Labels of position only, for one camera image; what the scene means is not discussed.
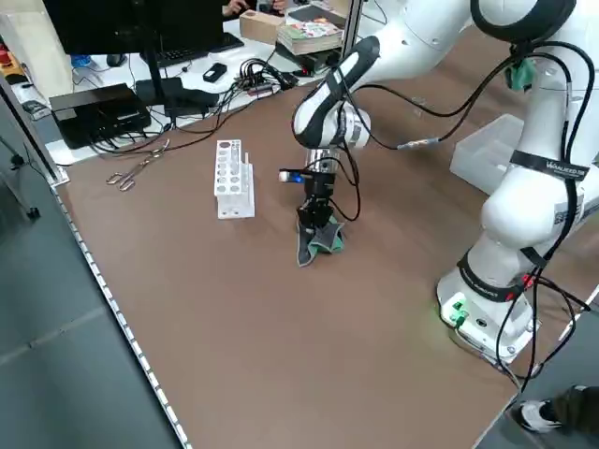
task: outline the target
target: scissors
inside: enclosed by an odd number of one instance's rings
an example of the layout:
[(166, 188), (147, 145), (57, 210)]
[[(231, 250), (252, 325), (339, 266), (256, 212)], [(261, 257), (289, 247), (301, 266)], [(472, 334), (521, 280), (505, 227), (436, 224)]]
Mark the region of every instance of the scissors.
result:
[(114, 185), (119, 183), (119, 190), (121, 192), (127, 192), (128, 190), (131, 190), (135, 186), (135, 177), (138, 176), (138, 174), (141, 173), (141, 171), (149, 164), (164, 156), (165, 150), (168, 148), (169, 144), (170, 139), (167, 139), (167, 142), (162, 147), (153, 150), (148, 157), (146, 157), (143, 161), (138, 163), (126, 173), (114, 173), (106, 180), (106, 184)]

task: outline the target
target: person's leg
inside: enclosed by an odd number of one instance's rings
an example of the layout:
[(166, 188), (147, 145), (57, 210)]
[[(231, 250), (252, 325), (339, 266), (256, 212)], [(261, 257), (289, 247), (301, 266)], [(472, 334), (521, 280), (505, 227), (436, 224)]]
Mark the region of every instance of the person's leg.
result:
[(599, 387), (573, 386), (549, 404), (564, 427), (599, 435)]
[(533, 432), (563, 427), (599, 435), (599, 387), (573, 386), (551, 400), (527, 400), (514, 410), (514, 418)]

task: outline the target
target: person's hand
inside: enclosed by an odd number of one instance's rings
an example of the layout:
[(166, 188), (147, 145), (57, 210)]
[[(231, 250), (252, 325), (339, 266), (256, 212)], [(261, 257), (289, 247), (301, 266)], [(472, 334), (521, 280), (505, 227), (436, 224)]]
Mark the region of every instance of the person's hand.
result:
[(242, 9), (249, 9), (245, 0), (229, 0), (228, 5), (223, 7), (223, 15), (225, 17), (239, 14)]
[(287, 6), (286, 0), (274, 0), (274, 2), (272, 2), (272, 7), (280, 12), (285, 11), (286, 6)]

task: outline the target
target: shoe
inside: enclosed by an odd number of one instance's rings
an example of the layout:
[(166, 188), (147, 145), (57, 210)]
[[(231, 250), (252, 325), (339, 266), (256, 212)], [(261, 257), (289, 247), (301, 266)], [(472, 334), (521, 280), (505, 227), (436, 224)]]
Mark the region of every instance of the shoe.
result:
[(521, 427), (535, 433), (548, 433), (551, 430), (560, 428), (562, 423), (548, 419), (547, 413), (544, 413), (546, 410), (541, 410), (544, 406), (549, 406), (548, 400), (543, 402), (538, 400), (522, 402), (513, 411), (514, 420)]

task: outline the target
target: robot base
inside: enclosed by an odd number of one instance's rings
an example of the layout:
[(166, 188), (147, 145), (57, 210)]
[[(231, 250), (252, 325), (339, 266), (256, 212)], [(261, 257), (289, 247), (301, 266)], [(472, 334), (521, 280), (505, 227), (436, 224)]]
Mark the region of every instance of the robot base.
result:
[[(463, 281), (457, 268), (437, 284), (437, 300), (441, 319), (452, 328), (463, 319), (458, 330), (460, 335), (488, 358), (496, 360), (497, 335), (511, 302), (496, 303), (477, 295)], [(505, 325), (499, 357), (505, 364), (512, 363), (532, 337), (533, 309), (521, 295)]]

